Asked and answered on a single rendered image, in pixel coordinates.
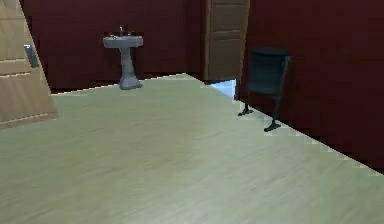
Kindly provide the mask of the brown wooden room door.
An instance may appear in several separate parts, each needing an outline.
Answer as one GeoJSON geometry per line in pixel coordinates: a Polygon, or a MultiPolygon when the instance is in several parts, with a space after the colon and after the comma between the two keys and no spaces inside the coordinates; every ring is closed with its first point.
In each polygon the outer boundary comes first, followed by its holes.
{"type": "Polygon", "coordinates": [[[206,0],[204,80],[208,83],[240,76],[244,58],[250,0],[206,0]]]}

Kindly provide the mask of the black bin on legs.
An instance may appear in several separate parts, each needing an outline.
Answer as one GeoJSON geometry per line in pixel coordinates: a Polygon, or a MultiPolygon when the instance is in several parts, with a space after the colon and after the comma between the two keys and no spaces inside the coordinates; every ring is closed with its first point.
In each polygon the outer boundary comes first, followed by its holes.
{"type": "MultiPolygon", "coordinates": [[[[247,95],[258,93],[274,100],[271,124],[264,129],[270,132],[280,127],[276,122],[282,98],[282,90],[288,72],[291,55],[283,49],[255,48],[249,54],[247,95]]],[[[252,113],[249,108],[249,97],[245,99],[244,109],[238,113],[244,116],[252,113]]]]}

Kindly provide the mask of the light wooden room door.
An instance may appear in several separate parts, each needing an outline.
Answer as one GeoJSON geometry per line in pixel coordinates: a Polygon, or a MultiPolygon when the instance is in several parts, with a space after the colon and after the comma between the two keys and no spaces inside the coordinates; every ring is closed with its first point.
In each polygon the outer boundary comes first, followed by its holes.
{"type": "Polygon", "coordinates": [[[21,0],[0,0],[0,130],[57,115],[21,0]],[[34,48],[37,68],[31,67],[25,44],[34,48]]]}

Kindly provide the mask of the grey pedestal sink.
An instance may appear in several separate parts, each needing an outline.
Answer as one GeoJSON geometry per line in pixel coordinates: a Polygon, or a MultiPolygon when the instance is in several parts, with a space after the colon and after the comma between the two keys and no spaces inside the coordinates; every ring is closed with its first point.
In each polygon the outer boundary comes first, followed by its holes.
{"type": "Polygon", "coordinates": [[[118,35],[110,34],[103,38],[105,48],[118,49],[120,52],[122,74],[118,86],[121,90],[133,90],[142,87],[134,71],[131,49],[142,47],[143,44],[141,35],[133,35],[131,32],[124,33],[123,26],[120,26],[118,35]]]}

